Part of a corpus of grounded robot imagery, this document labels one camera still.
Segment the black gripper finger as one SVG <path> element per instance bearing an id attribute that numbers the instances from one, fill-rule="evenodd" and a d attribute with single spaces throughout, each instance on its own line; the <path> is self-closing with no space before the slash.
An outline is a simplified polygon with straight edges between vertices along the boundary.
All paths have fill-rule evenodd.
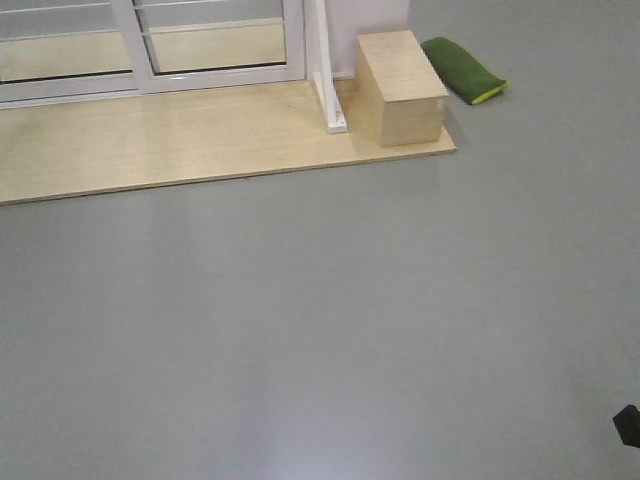
<path id="1" fill-rule="evenodd" d="M 640 447 L 640 412 L 635 405 L 626 405 L 613 417 L 613 423 L 624 445 Z"/>

